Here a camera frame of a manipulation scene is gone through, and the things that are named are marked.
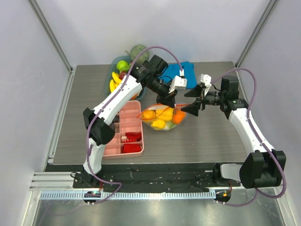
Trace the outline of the white cauliflower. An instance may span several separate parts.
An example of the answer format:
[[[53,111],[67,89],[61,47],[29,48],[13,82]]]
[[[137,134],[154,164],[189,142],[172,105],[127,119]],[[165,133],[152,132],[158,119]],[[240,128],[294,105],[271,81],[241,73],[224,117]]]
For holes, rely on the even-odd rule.
[[[174,124],[172,121],[166,121],[166,125],[163,128],[163,130],[168,131],[168,130],[175,128],[176,126],[177,126],[177,124]]]

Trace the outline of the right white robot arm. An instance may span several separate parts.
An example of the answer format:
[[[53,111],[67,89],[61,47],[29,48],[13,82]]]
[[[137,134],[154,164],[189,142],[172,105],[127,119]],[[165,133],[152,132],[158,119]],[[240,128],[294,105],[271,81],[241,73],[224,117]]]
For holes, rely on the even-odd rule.
[[[244,188],[277,187],[281,184],[281,171],[284,170],[286,156],[277,151],[259,131],[248,103],[239,97],[239,81],[236,76],[222,77],[220,89],[212,92],[211,77],[202,74],[197,85],[185,94],[195,97],[194,103],[182,108],[182,111],[198,116],[206,105],[219,106],[226,118],[237,130],[248,156],[242,164],[221,163],[212,174],[213,182],[225,185],[229,179],[240,182]]]

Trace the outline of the orange tangerine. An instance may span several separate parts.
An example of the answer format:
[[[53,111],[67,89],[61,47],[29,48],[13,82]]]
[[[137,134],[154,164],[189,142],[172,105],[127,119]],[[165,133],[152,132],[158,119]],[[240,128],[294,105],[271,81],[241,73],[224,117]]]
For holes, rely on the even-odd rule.
[[[181,109],[177,109],[173,112],[172,123],[178,125],[184,120],[185,117],[186,112],[183,112]]]

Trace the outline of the clear orange-zip bag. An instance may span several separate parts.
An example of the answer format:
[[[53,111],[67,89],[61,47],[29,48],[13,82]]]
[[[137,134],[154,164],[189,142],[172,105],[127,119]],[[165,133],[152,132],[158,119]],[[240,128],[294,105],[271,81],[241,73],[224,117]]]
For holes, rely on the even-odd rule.
[[[156,131],[169,131],[179,126],[187,117],[182,108],[188,104],[176,104],[174,108],[167,105],[154,104],[144,109],[136,118]]]

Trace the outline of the yellow bell pepper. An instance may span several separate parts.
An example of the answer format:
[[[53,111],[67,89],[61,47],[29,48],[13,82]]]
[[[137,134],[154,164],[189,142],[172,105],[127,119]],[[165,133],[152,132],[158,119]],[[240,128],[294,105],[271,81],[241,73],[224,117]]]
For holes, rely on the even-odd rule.
[[[163,121],[171,121],[173,116],[173,108],[167,107],[165,109],[156,110],[156,118]]]

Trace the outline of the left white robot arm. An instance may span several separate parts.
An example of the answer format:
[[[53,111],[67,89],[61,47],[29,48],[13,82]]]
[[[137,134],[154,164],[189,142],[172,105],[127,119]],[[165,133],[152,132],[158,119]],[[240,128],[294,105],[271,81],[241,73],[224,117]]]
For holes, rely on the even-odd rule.
[[[99,185],[100,176],[97,173],[102,167],[103,153],[115,136],[110,124],[134,94],[147,87],[157,94],[157,103],[175,107],[176,90],[171,90],[170,85],[159,79],[167,67],[167,62],[157,55],[143,64],[132,63],[127,75],[104,101],[92,110],[84,110],[87,155],[82,171],[83,184],[91,188]]]

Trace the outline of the yellow lemon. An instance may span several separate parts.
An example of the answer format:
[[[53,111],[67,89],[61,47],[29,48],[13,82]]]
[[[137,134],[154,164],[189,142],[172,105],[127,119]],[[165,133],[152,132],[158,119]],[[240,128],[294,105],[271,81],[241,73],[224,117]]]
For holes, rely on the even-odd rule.
[[[141,114],[141,119],[147,123],[152,122],[156,119],[156,112],[154,110],[145,110]]]

